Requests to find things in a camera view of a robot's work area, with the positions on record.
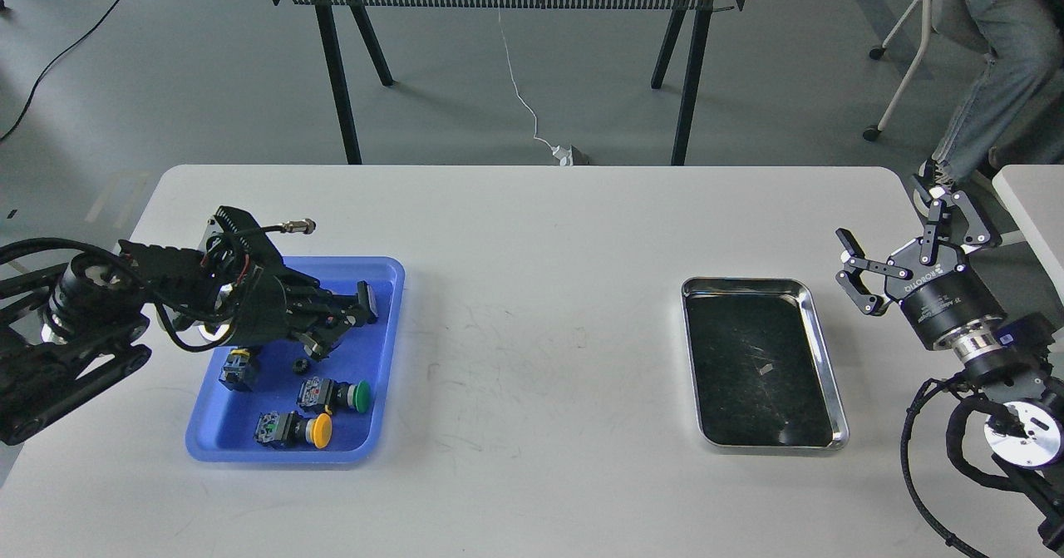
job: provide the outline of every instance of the stainless steel tray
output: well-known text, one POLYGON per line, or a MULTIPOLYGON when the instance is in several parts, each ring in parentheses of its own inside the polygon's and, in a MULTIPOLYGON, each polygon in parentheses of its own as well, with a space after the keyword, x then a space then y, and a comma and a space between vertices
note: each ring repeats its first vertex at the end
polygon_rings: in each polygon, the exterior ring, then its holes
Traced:
POLYGON ((698 423, 710 442, 757 454, 846 444, 849 428, 805 285, 692 278, 683 303, 698 423))

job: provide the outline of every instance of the jeans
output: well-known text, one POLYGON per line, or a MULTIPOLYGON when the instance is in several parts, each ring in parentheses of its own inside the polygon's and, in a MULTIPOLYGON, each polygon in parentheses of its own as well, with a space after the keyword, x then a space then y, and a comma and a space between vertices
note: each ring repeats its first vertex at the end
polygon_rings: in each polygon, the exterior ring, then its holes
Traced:
MULTIPOLYGON (((986 69, 953 112, 931 159, 964 182, 1023 108, 1064 64, 1064 0, 965 0, 990 43, 986 69)), ((996 157, 1007 163, 1064 163, 1064 93, 996 157)))

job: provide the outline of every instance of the white cable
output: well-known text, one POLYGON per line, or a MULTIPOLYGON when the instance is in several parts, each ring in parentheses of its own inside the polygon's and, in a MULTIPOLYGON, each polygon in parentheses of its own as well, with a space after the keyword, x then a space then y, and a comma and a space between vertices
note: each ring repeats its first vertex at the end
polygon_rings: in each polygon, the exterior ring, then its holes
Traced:
POLYGON ((499 11, 499 34, 502 35, 502 48, 506 50, 506 66, 508 68, 510 68, 510 81, 514 83, 514 93, 516 93, 517 95, 517 100, 520 100, 521 104, 525 105, 525 109, 529 110, 529 112, 531 112, 532 114, 532 124, 533 124, 532 140, 539 141, 541 143, 547 145, 548 149, 551 149, 551 151, 553 151, 556 147, 551 146, 550 143, 539 137, 539 118, 536 116, 535 111, 532 111, 532 108, 530 108, 529 104, 525 102, 525 98, 521 97, 521 92, 517 88, 517 78, 514 78, 514 65, 510 62, 510 44, 506 44, 506 31, 505 29, 502 28, 502 7, 499 7, 498 11, 499 11))

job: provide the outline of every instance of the cable connector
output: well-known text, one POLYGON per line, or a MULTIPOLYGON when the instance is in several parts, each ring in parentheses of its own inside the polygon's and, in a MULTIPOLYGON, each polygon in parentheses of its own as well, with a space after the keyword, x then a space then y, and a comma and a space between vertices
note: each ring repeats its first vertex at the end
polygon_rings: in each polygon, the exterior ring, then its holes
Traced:
POLYGON ((558 160, 558 164, 561 167, 592 164, 591 158, 588 158, 585 153, 580 152, 577 146, 570 146, 567 149, 563 149, 562 146, 551 146, 550 153, 554 155, 554 159, 558 160))
POLYGON ((314 219, 306 218, 297 221, 285 221, 281 224, 281 231, 286 234, 313 234, 314 230, 318 227, 314 219))

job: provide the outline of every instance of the person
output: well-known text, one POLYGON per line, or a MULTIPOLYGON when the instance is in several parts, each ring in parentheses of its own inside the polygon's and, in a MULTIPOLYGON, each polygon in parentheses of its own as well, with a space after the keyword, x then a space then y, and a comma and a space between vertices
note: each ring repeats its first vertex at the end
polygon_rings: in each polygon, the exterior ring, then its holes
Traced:
POLYGON ((962 99, 931 158, 916 174, 914 201, 963 186, 1005 163, 1064 161, 1064 93, 1007 146, 1001 135, 1064 65, 1064 0, 965 0, 990 44, 983 72, 962 99))

